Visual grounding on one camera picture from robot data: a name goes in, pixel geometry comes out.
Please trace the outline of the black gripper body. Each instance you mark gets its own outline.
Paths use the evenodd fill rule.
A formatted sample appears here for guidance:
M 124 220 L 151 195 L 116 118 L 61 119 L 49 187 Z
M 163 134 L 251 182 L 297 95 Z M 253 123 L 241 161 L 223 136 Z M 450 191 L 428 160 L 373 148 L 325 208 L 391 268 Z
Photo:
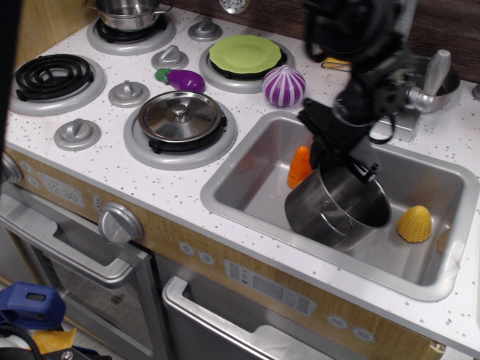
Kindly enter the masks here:
M 354 124 L 344 112 L 343 106 L 329 107 L 310 98 L 304 99 L 302 106 L 303 109 L 298 113 L 298 120 L 313 134 L 313 141 L 314 138 L 320 138 L 333 148 L 334 167 L 323 170 L 324 172 L 343 167 L 339 164 L 341 153 L 353 156 L 370 153 L 378 159 L 373 152 L 369 137 L 374 121 Z

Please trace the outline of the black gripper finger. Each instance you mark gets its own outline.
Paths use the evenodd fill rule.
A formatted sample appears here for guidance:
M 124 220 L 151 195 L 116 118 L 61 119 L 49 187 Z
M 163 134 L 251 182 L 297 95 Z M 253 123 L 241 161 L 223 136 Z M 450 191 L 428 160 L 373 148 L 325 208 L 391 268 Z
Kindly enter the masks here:
M 330 170 L 334 167 L 333 148 L 323 139 L 314 138 L 310 147 L 312 170 Z
M 371 182 L 379 172 L 379 161 L 370 153 L 356 156 L 341 153 L 339 164 L 346 167 L 363 184 Z

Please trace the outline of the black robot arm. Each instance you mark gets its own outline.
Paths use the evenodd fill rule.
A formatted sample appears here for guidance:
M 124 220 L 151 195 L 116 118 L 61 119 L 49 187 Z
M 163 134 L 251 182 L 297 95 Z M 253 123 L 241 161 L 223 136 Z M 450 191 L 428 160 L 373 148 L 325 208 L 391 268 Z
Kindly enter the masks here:
M 416 1 L 303 1 L 305 47 L 315 62 L 349 62 L 350 78 L 332 106 L 309 98 L 298 119 L 313 134 L 310 165 L 346 167 L 369 182 L 380 162 L 371 148 L 372 127 L 393 119 L 407 104 L 413 56 L 407 38 Z

